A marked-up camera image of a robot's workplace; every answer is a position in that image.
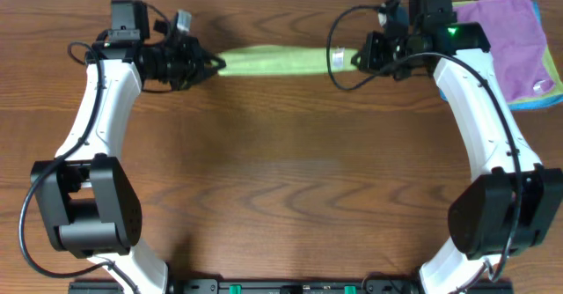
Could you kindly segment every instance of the green light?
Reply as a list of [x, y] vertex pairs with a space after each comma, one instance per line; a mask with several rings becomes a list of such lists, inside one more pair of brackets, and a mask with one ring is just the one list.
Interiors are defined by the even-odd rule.
[[449, 32], [451, 35], [454, 35], [454, 34], [456, 34], [456, 32], [457, 32], [457, 28], [448, 28], [448, 32]]

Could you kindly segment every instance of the wood grain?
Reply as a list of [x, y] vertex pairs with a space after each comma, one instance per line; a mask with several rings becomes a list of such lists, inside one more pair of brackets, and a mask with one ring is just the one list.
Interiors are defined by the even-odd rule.
[[[193, 33], [221, 52], [323, 47], [341, 11], [383, 0], [145, 1], [168, 15], [191, 11]], [[537, 1], [561, 67], [563, 0]], [[0, 0], [2, 293], [66, 291], [67, 280], [39, 276], [23, 262], [18, 213], [33, 162], [53, 157], [83, 96], [85, 71], [66, 56], [66, 44], [105, 29], [109, 2]], [[358, 13], [334, 42], [358, 48], [376, 24]], [[549, 167], [563, 166], [562, 114], [563, 107], [515, 114]], [[143, 94], [122, 156], [143, 204], [143, 236], [184, 277], [406, 274], [445, 241], [447, 208], [469, 184], [453, 115], [426, 78], [381, 78], [340, 92], [326, 76], [214, 77], [189, 92]], [[26, 228], [45, 267], [88, 265], [51, 249], [35, 203]], [[562, 241], [560, 212], [545, 243], [508, 264], [518, 293], [560, 291]]]

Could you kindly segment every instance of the wooden table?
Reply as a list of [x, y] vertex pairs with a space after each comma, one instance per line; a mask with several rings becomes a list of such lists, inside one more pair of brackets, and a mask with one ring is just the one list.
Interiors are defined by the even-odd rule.
[[[383, 0], [145, 0], [194, 15], [210, 51], [257, 44], [323, 47], [334, 18]], [[563, 66], [563, 0], [537, 0]], [[0, 0], [0, 292], [64, 293], [18, 250], [29, 171], [69, 133], [85, 71], [66, 56], [110, 26], [110, 0]], [[336, 45], [359, 48], [370, 12]], [[340, 79], [357, 79], [340, 74]], [[563, 107], [516, 113], [548, 167], [563, 166]], [[448, 238], [450, 204], [470, 170], [450, 108], [432, 80], [380, 78], [341, 92], [327, 76], [214, 77], [189, 92], [143, 94], [123, 159], [143, 205], [143, 237], [183, 277], [362, 278], [408, 274]], [[48, 243], [35, 202], [26, 236], [46, 268], [89, 266]], [[561, 292], [563, 212], [545, 243], [510, 260], [518, 293]], [[103, 272], [95, 276], [105, 276]]]

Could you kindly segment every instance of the green strip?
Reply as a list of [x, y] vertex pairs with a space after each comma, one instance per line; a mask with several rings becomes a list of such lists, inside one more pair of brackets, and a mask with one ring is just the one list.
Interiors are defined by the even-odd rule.
[[229, 294], [241, 294], [242, 291], [243, 288], [240, 285], [231, 285], [229, 288]]
[[355, 294], [355, 286], [345, 286], [344, 294]]

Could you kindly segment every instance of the pink fabric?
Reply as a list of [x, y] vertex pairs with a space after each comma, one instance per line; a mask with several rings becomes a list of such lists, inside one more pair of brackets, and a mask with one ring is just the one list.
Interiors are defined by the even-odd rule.
[[531, 0], [479, 0], [455, 10], [458, 22], [479, 22], [483, 27], [507, 102], [553, 89], [555, 83], [542, 62], [547, 39]]

